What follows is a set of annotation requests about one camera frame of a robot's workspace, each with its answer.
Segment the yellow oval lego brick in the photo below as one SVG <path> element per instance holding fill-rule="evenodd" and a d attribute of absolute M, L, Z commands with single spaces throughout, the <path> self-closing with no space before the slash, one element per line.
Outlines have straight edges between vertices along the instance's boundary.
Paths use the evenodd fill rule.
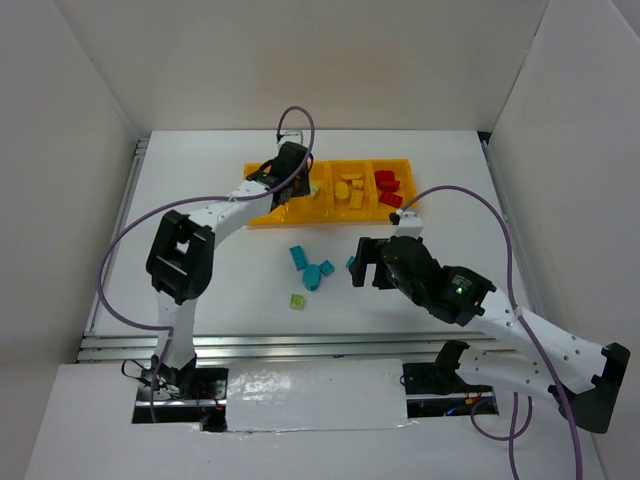
<path fill-rule="evenodd" d="M 349 185 L 346 182 L 339 181 L 334 184 L 334 196 L 340 201 L 347 200 L 350 195 Z"/>

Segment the red curved lego brick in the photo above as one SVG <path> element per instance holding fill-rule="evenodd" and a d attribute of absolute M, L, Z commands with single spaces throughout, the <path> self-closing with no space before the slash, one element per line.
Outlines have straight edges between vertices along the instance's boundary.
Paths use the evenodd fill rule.
<path fill-rule="evenodd" d="M 382 191 L 379 195 L 379 202 L 394 209 L 398 209 L 403 205 L 403 197 L 392 192 Z"/>

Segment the red rectangular lego brick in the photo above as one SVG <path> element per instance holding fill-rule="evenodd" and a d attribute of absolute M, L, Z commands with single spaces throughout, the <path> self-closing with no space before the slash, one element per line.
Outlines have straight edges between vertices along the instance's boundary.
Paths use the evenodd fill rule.
<path fill-rule="evenodd" d="M 399 180 L 380 180 L 376 185 L 383 192 L 395 193 L 400 189 L 401 182 Z"/>

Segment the red oval lego brick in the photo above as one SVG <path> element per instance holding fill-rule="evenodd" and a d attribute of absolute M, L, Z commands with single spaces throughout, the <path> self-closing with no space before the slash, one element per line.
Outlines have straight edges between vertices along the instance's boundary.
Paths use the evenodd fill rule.
<path fill-rule="evenodd" d="M 374 172 L 374 178 L 378 187 L 396 181 L 395 174 L 391 170 L 377 170 Z"/>

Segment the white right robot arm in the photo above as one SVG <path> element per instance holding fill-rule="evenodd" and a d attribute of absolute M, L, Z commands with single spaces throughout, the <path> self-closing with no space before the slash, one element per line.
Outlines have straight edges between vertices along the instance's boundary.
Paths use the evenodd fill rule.
<path fill-rule="evenodd" d="M 558 407 L 588 432 L 608 431 L 631 352 L 612 342 L 585 340 L 537 314 L 516 311 L 490 280 L 461 266 L 442 266 L 421 238 L 360 238 L 349 266 L 352 284 L 363 286 L 374 266 L 373 287 L 397 290 L 432 317 L 502 342 L 521 354 L 501 360 L 462 341 L 448 341 L 435 367 L 446 379 L 491 385 Z"/>

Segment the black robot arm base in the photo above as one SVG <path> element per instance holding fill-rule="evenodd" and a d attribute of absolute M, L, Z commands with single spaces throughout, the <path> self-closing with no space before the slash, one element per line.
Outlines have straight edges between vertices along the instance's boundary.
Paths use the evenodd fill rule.
<path fill-rule="evenodd" d="M 180 387 L 158 378 L 154 405 L 151 405 L 152 370 L 137 360 L 127 359 L 122 362 L 120 371 L 137 383 L 133 424 L 191 423 L 205 432 L 227 430 L 228 368 L 196 368 Z"/>

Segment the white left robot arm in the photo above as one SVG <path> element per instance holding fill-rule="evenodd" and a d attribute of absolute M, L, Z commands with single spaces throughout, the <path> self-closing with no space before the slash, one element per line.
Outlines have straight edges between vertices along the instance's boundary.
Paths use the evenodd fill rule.
<path fill-rule="evenodd" d="M 160 328 L 151 369 L 169 389 L 181 396 L 194 390 L 197 299 L 213 277 L 216 248 L 250 221 L 309 195 L 312 166 L 308 149 L 287 141 L 225 199 L 190 213 L 170 210 L 162 216 L 146 271 L 156 291 Z"/>

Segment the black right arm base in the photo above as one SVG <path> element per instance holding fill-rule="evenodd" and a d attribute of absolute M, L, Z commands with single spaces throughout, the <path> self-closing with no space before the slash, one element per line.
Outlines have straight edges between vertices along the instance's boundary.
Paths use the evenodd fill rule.
<path fill-rule="evenodd" d="M 399 383 L 407 400 L 409 419 L 470 416 L 498 413 L 491 386 L 466 383 L 454 368 L 470 350 L 466 342 L 447 341 L 433 362 L 403 364 Z"/>

